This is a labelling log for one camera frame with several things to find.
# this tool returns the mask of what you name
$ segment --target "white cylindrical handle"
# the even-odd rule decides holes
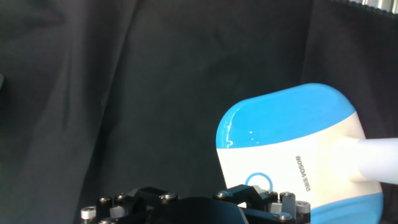
[[[356,143],[358,171],[368,180],[398,184],[398,138]]]

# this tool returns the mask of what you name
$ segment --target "blue plastic casing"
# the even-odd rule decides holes
[[[355,112],[348,99],[322,84],[305,84],[241,101],[224,115],[217,149],[289,141],[333,126]],[[312,224],[377,224],[382,194],[351,198],[312,210]]]

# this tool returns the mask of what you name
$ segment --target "blue and white object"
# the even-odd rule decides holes
[[[377,224],[380,182],[398,184],[398,139],[366,139],[351,103],[326,85],[234,105],[216,145],[227,187],[293,192],[311,203],[312,224]]]

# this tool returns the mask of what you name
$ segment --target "brand logo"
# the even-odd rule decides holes
[[[304,165],[303,165],[303,162],[301,161],[300,156],[296,156],[296,160],[297,160],[298,168],[300,169],[301,177],[304,182],[305,190],[307,192],[310,192],[311,191],[310,183],[308,182],[307,175],[305,174]]]

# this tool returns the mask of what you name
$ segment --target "black mechanical part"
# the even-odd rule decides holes
[[[213,198],[232,202],[237,205],[246,203],[247,208],[264,211],[266,206],[277,201],[278,196],[268,195],[265,192],[258,194],[254,187],[241,184],[227,190],[222,190],[214,194]]]
[[[128,208],[129,213],[119,218],[109,215],[109,200],[98,200],[98,224],[308,224],[310,207],[307,202],[296,202],[295,195],[284,192],[258,193],[254,187],[239,185],[214,194],[213,198],[190,197],[182,200],[177,194],[147,187],[134,195],[118,195],[112,210]],[[238,205],[246,202],[247,208]],[[83,213],[82,223],[92,224],[92,213]]]
[[[156,207],[176,200],[178,200],[177,194],[146,187],[138,190],[133,197],[131,213],[145,212],[148,207]]]
[[[282,202],[282,211],[291,215],[296,219],[296,196],[290,192],[283,192],[279,197],[280,202]]]
[[[301,223],[311,223],[311,205],[308,202],[296,201],[296,214]]]
[[[98,221],[111,217],[111,208],[113,207],[112,198],[103,197],[97,200],[96,219]]]

